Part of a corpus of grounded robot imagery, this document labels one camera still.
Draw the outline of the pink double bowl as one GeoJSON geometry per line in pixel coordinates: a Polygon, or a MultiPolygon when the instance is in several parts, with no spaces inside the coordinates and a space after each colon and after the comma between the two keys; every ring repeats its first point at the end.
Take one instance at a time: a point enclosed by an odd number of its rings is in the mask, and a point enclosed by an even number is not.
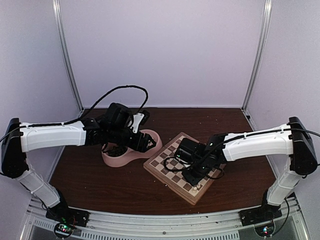
{"type": "Polygon", "coordinates": [[[127,148],[126,152],[120,156],[109,156],[107,153],[101,153],[102,159],[106,165],[113,168],[119,168],[127,165],[128,163],[137,160],[137,159],[149,159],[155,155],[162,147],[163,143],[159,134],[150,129],[141,130],[142,133],[149,134],[153,140],[156,142],[155,147],[149,149],[146,152],[134,151],[131,148],[127,148]]]}

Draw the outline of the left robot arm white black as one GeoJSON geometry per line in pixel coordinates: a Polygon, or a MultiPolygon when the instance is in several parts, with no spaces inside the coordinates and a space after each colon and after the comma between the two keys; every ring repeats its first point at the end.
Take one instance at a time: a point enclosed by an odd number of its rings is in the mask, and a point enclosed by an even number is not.
{"type": "Polygon", "coordinates": [[[139,130],[149,116],[146,110],[132,113],[128,107],[112,103],[97,118],[78,118],[73,122],[30,124],[13,118],[1,139],[1,174],[19,181],[43,201],[49,213],[67,222],[72,218],[72,211],[63,194],[27,164],[26,153],[60,146],[102,145],[105,150],[111,143],[139,153],[140,158],[147,157],[162,144],[156,132],[139,130]]]}

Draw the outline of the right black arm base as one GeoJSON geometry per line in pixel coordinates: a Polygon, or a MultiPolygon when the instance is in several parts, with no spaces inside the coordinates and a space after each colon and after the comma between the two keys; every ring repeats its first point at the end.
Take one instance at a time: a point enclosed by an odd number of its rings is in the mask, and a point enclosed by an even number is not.
{"type": "Polygon", "coordinates": [[[282,216],[281,210],[263,210],[262,207],[241,210],[239,212],[242,226],[254,226],[255,233],[262,238],[271,237],[276,232],[274,220],[282,216]]]}

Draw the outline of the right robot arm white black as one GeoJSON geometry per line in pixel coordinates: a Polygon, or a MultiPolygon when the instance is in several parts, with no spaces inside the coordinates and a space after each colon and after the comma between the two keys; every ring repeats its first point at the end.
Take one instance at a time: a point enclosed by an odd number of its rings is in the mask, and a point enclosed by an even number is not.
{"type": "Polygon", "coordinates": [[[280,208],[300,179],[317,169],[319,164],[312,134],[298,117],[293,116],[288,123],[271,129],[215,134],[207,144],[183,138],[174,156],[186,163],[182,174],[195,186],[221,164],[250,157],[287,155],[284,170],[264,193],[262,205],[256,210],[258,219],[266,221],[280,208]]]}

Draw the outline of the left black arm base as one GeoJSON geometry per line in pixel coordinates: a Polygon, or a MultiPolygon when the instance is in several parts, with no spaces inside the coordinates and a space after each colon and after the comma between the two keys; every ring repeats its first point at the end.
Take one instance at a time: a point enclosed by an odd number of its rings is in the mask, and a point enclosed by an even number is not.
{"type": "Polygon", "coordinates": [[[60,239],[70,237],[79,227],[86,227],[89,216],[88,211],[74,208],[69,208],[66,214],[58,214],[52,210],[47,210],[45,215],[46,218],[57,222],[53,227],[53,233],[60,239]]]}

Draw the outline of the dark chess pieces pile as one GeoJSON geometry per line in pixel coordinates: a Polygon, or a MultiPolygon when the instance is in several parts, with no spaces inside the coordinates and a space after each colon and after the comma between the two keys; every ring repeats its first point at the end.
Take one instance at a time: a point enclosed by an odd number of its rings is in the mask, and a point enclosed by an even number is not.
{"type": "Polygon", "coordinates": [[[120,157],[124,155],[127,151],[125,146],[112,146],[110,149],[107,149],[104,153],[112,158],[120,157]]]}

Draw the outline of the front aluminium rail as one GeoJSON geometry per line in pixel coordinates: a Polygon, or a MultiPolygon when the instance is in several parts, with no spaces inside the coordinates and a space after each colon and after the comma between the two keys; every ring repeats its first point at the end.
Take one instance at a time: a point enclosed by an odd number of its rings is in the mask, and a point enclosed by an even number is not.
{"type": "MultiPolygon", "coordinates": [[[[258,235],[262,224],[244,226],[239,211],[182,215],[133,215],[86,210],[85,227],[66,240],[310,240],[299,203],[288,200],[289,216],[282,229],[272,237],[258,235]]],[[[18,240],[59,240],[54,234],[56,221],[46,218],[41,202],[31,198],[22,221],[18,240]]]]}

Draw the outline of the right aluminium frame post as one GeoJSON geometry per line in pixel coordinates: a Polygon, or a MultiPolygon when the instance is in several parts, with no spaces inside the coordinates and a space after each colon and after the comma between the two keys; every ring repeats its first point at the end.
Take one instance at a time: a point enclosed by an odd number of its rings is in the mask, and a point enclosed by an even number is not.
{"type": "Polygon", "coordinates": [[[256,49],[256,54],[253,62],[252,71],[250,74],[249,84],[248,88],[245,94],[245,98],[242,104],[242,111],[247,112],[250,99],[252,97],[255,83],[258,77],[259,69],[261,66],[262,58],[263,58],[263,52],[266,46],[269,28],[270,28],[270,22],[272,17],[272,7],[273,7],[273,1],[272,0],[265,0],[264,1],[264,7],[263,7],[263,15],[262,15],[262,21],[261,21],[261,27],[260,27],[260,33],[259,33],[259,39],[256,49]]]}

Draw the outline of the aluminium frame post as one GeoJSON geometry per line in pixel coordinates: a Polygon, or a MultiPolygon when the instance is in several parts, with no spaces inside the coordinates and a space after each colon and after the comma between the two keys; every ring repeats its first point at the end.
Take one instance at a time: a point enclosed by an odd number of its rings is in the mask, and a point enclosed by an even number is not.
{"type": "Polygon", "coordinates": [[[54,13],[54,17],[55,17],[56,26],[57,26],[58,36],[59,36],[59,40],[60,40],[60,46],[61,46],[63,62],[65,65],[67,78],[70,83],[71,91],[72,91],[72,94],[75,98],[77,108],[80,112],[82,112],[84,110],[84,107],[83,107],[80,93],[79,93],[79,90],[78,90],[78,87],[76,84],[76,80],[75,80],[75,76],[74,76],[74,72],[73,72],[73,68],[72,68],[72,64],[71,64],[71,58],[70,58],[69,51],[68,51],[60,1],[53,0],[52,7],[53,7],[53,13],[54,13]]]}
{"type": "Polygon", "coordinates": [[[269,28],[270,28],[270,22],[272,17],[272,7],[273,7],[273,1],[272,0],[265,0],[264,1],[264,7],[263,7],[263,15],[262,15],[262,21],[261,21],[261,27],[260,27],[260,33],[259,33],[259,39],[256,49],[256,54],[253,62],[252,71],[250,74],[249,84],[248,88],[245,94],[245,98],[242,104],[242,111],[247,112],[250,99],[252,97],[255,83],[258,77],[259,69],[261,66],[262,58],[263,58],[263,52],[266,46],[269,28]]]}

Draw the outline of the left aluminium frame post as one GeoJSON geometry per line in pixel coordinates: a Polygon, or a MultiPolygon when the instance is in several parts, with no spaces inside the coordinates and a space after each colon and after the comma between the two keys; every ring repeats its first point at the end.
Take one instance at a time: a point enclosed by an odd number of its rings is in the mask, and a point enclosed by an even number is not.
{"type": "Polygon", "coordinates": [[[54,17],[55,17],[56,26],[57,26],[58,36],[59,36],[59,40],[60,40],[60,46],[61,46],[63,62],[65,65],[67,78],[70,83],[71,91],[72,91],[72,94],[75,98],[77,108],[80,112],[82,112],[84,110],[84,107],[83,107],[80,93],[79,93],[79,90],[78,90],[78,87],[76,84],[76,80],[75,80],[75,76],[74,76],[74,72],[73,72],[73,68],[72,68],[72,64],[71,64],[71,58],[70,58],[69,51],[68,51],[60,1],[53,0],[52,7],[53,7],[53,13],[54,13],[54,17]]]}

